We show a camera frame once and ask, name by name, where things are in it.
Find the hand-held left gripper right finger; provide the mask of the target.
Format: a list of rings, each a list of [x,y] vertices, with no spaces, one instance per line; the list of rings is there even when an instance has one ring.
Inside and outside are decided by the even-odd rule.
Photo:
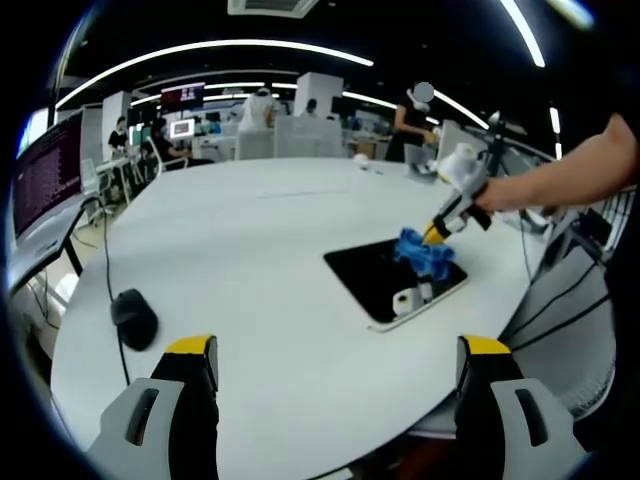
[[[587,457],[574,418],[492,338],[457,343],[455,477],[566,479]]]

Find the person's right hand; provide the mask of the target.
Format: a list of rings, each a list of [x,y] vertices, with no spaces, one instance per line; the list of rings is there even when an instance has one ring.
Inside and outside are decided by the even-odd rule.
[[[489,179],[484,190],[475,198],[475,204],[488,215],[509,207],[508,192],[503,179]]]

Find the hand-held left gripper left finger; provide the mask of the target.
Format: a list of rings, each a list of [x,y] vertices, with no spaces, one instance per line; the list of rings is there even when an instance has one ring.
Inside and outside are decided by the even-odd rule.
[[[107,479],[217,479],[217,338],[183,338],[101,414],[87,454]]]

